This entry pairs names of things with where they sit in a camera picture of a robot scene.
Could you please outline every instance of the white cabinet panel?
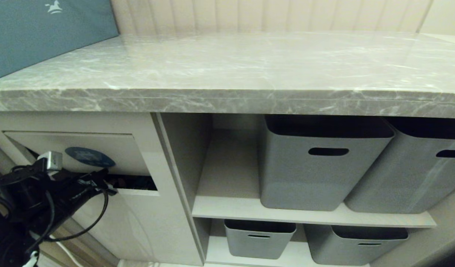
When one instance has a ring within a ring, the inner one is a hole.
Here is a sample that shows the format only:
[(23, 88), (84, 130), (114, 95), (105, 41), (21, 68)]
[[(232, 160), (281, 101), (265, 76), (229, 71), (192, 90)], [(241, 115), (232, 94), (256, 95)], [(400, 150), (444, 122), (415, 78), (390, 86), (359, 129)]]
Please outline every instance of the white cabinet panel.
[[(176, 34), (192, 33), (196, 30), (203, 33), (303, 32), (331, 29), (417, 32), (431, 0), (112, 0), (112, 2), (120, 32), (145, 35), (175, 34), (174, 30)], [(455, 0), (441, 0), (441, 3), (448, 2)], [(431, 16), (437, 18), (433, 21), (444, 20), (443, 13), (440, 11), (439, 15)], [(445, 28), (444, 23), (434, 25), (434, 29)]]
[(65, 153), (69, 147), (83, 147), (109, 156), (116, 163), (108, 168), (110, 174), (150, 175), (132, 135), (11, 131), (5, 132), (5, 135), (38, 154), (47, 151), (62, 153), (63, 167), (68, 171), (91, 172), (101, 169), (83, 164)]
[(434, 0), (420, 32), (455, 35), (455, 0)]

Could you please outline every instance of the blue circular sticker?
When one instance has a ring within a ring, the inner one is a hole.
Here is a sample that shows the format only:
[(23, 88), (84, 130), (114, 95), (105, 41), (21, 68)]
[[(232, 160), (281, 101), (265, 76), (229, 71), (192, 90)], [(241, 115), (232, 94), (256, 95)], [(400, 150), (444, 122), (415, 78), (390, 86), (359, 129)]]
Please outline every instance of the blue circular sticker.
[(68, 147), (65, 149), (65, 152), (68, 156), (83, 164), (102, 168), (113, 167), (116, 165), (116, 163), (107, 155), (89, 148)]

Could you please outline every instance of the marble countertop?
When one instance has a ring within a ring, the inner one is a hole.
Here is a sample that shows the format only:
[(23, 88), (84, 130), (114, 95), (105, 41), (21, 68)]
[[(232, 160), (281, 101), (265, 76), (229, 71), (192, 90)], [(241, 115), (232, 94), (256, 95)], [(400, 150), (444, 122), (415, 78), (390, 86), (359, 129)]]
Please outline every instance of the marble countertop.
[(121, 36), (0, 78), (0, 111), (455, 118), (455, 44), (384, 32)]

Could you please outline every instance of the gray storage bin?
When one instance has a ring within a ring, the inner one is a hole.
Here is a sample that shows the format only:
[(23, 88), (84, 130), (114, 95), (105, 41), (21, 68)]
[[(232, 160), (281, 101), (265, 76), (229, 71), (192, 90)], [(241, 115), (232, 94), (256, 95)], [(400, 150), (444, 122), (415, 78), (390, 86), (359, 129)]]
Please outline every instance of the gray storage bin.
[(233, 256), (280, 258), (297, 230), (294, 223), (224, 220), (229, 252)]
[(353, 211), (422, 213), (455, 189), (455, 119), (387, 120), (396, 137), (345, 203)]
[(409, 238), (405, 228), (303, 225), (318, 264), (361, 266)]
[(332, 211), (393, 137), (380, 117), (266, 115), (259, 138), (267, 208)]

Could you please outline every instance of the black cable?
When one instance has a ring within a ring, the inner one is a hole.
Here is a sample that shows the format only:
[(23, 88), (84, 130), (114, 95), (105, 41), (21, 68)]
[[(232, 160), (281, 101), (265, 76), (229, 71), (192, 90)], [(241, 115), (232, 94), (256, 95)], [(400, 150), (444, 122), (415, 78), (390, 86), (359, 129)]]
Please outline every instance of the black cable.
[(18, 240), (15, 240), (13, 241), (4, 251), (4, 253), (2, 254), (2, 257), (1, 257), (1, 260), (0, 260), (0, 267), (5, 267), (6, 265), (6, 257), (7, 257), (7, 254), (9, 253), (10, 249), (13, 247), (13, 245), (17, 242)]
[(13, 211), (12, 205), (2, 197), (0, 197), (0, 204), (2, 204), (7, 209), (6, 218), (10, 218), (12, 216), (12, 211)]
[(54, 222), (54, 215), (55, 215), (55, 208), (54, 208), (54, 202), (53, 198), (51, 197), (51, 194), (48, 191), (45, 191), (46, 198), (48, 199), (48, 202), (50, 203), (50, 209), (51, 209), (51, 215), (50, 215), (50, 223), (46, 227), (45, 231), (40, 235), (38, 239), (35, 240), (35, 242), (28, 247), (28, 249), (25, 251), (25, 253), (31, 252), (31, 250), (38, 244), (40, 244), (43, 239), (50, 233), (51, 227), (53, 226)]
[(17, 165), (17, 166), (15, 166), (15, 167), (13, 167), (10, 171), (11, 171), (11, 172), (14, 172), (14, 171), (16, 171), (17, 169), (25, 169), (25, 168), (28, 167), (28, 166), (30, 166), (30, 165)]
[(87, 233), (89, 230), (91, 230), (98, 222), (99, 220), (101, 220), (102, 216), (104, 215), (104, 213), (106, 212), (106, 208), (107, 208), (107, 204), (109, 203), (109, 195), (107, 194), (107, 191), (105, 189), (101, 189), (102, 190), (102, 193), (104, 194), (104, 207), (102, 208), (102, 212), (101, 214), (99, 215), (99, 217), (97, 218), (97, 220), (92, 223), (92, 225), (90, 225), (88, 228), (82, 230), (81, 232), (75, 234), (75, 235), (70, 235), (68, 237), (64, 237), (64, 238), (50, 238), (50, 237), (46, 237), (44, 240), (47, 241), (47, 242), (60, 242), (60, 241), (65, 241), (65, 240), (70, 240), (70, 239), (73, 239), (73, 238), (77, 238), (79, 237), (80, 235), (84, 235), (85, 233)]

